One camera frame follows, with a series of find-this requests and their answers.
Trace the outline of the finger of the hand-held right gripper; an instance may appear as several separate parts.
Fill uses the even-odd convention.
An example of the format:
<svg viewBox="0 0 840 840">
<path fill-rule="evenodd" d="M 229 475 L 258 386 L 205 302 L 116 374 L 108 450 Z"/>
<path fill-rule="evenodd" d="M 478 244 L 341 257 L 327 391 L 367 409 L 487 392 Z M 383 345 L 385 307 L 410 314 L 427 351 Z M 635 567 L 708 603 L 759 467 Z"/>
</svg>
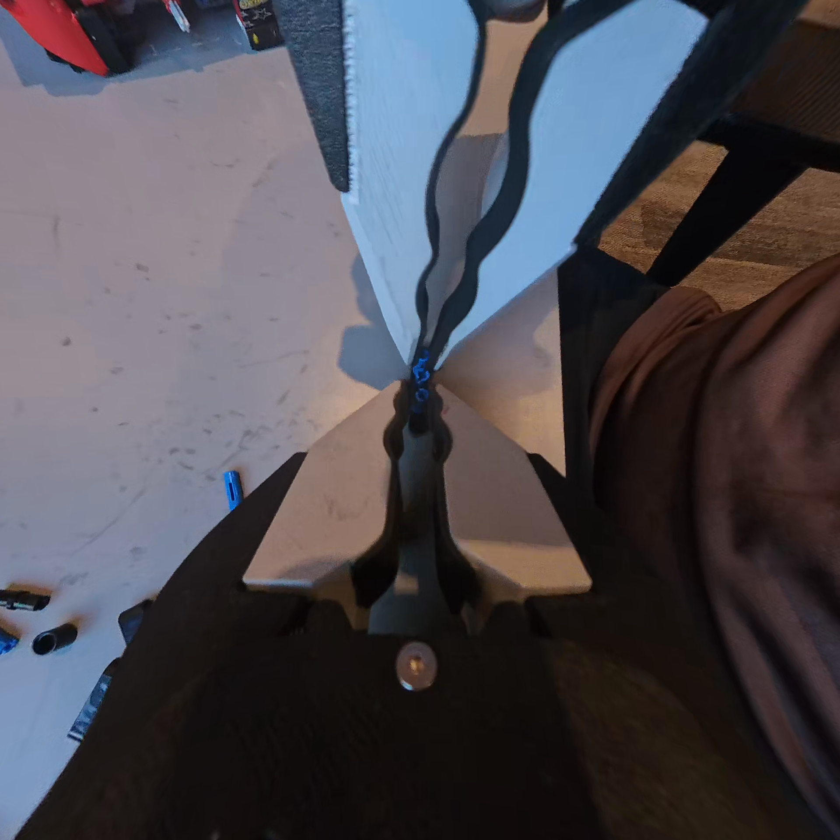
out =
<svg viewBox="0 0 840 840">
<path fill-rule="evenodd" d="M 342 205 L 404 363 L 422 334 L 417 289 L 434 265 L 435 183 L 469 111 L 483 2 L 342 2 L 350 189 Z"/>
<path fill-rule="evenodd" d="M 523 58 L 507 157 L 427 337 L 427 369 L 574 252 L 573 241 L 708 27 L 683 2 L 573 2 Z"/>
</svg>

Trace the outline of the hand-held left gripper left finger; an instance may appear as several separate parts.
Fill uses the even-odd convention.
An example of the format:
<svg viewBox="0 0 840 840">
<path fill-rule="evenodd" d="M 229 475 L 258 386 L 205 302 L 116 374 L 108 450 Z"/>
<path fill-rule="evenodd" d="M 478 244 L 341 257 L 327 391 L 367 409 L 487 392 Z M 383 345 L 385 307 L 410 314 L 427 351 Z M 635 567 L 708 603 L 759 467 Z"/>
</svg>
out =
<svg viewBox="0 0 840 840">
<path fill-rule="evenodd" d="M 385 537 L 385 430 L 401 388 L 391 383 L 310 447 L 243 575 L 247 590 L 362 607 L 352 568 Z"/>
</svg>

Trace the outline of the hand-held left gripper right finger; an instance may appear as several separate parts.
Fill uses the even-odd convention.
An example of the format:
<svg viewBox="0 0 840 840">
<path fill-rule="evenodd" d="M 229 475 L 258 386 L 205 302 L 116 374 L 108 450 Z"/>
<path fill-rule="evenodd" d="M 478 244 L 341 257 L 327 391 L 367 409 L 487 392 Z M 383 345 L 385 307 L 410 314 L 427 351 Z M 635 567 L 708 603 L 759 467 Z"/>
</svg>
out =
<svg viewBox="0 0 840 840">
<path fill-rule="evenodd" d="M 437 575 L 454 613 L 592 589 L 526 451 L 454 393 L 429 396 Z"/>
</svg>

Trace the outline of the short black toy beam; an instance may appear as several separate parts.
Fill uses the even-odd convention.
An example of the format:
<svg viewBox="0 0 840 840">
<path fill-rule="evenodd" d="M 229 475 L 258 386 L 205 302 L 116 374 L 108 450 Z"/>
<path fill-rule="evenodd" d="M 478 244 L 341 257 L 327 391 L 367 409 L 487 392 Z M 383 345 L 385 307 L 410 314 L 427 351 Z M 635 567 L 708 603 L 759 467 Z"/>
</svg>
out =
<svg viewBox="0 0 840 840">
<path fill-rule="evenodd" d="M 121 659 L 121 657 L 115 658 L 100 674 L 96 684 L 91 689 L 91 692 L 67 733 L 68 739 L 76 743 L 81 743 L 84 740 L 91 724 L 98 714 L 103 699 L 119 667 Z"/>
</svg>

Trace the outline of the white desk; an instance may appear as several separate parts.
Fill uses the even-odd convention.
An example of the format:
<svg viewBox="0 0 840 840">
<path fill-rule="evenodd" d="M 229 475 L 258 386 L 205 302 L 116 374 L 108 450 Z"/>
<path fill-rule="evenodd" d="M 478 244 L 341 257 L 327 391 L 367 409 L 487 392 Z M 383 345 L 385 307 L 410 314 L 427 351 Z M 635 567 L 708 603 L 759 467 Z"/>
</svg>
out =
<svg viewBox="0 0 840 840">
<path fill-rule="evenodd" d="M 403 363 L 284 49 L 102 79 L 2 26 L 2 838 L 155 595 L 254 490 Z M 78 627 L 36 656 L 38 634 Z"/>
</svg>

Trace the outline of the person's brown sweater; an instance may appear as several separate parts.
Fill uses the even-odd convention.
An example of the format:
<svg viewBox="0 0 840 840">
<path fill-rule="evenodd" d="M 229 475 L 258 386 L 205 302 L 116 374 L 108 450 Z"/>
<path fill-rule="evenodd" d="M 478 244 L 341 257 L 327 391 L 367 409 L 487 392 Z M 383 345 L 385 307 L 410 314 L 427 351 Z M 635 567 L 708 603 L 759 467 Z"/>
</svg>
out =
<svg viewBox="0 0 840 840">
<path fill-rule="evenodd" d="M 591 399 L 598 505 L 701 609 L 828 835 L 839 805 L 838 255 L 722 311 L 662 293 Z"/>
</svg>

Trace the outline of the red toy brick car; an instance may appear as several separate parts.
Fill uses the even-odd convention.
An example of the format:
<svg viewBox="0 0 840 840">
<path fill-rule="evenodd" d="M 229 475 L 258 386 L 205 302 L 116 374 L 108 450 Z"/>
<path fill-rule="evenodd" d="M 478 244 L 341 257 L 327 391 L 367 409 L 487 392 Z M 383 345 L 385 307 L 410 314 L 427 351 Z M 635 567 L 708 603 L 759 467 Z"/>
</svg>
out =
<svg viewBox="0 0 840 840">
<path fill-rule="evenodd" d="M 3 1 L 6 25 L 51 62 L 99 78 L 169 57 L 286 44 L 276 3 L 262 1 Z"/>
</svg>

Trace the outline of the black toy bushing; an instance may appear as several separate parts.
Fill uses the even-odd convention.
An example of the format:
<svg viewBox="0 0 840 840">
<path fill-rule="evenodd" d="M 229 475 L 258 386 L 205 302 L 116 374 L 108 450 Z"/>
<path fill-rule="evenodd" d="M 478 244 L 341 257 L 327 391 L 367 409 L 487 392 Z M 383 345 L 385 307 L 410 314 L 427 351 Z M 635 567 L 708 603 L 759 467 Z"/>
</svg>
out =
<svg viewBox="0 0 840 840">
<path fill-rule="evenodd" d="M 35 636 L 31 648 L 36 656 L 47 656 L 74 644 L 78 627 L 74 623 L 63 623 Z"/>
</svg>

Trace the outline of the black metal frame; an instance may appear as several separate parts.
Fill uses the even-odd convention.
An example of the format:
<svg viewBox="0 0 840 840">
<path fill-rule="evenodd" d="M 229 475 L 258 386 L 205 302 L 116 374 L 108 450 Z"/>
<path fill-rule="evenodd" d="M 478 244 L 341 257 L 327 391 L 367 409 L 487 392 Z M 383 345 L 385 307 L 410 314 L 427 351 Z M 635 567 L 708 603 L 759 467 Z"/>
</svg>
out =
<svg viewBox="0 0 840 840">
<path fill-rule="evenodd" d="M 647 271 L 664 287 L 687 278 L 807 170 L 838 173 L 837 117 L 792 128 L 731 113 L 701 138 L 727 154 Z"/>
</svg>

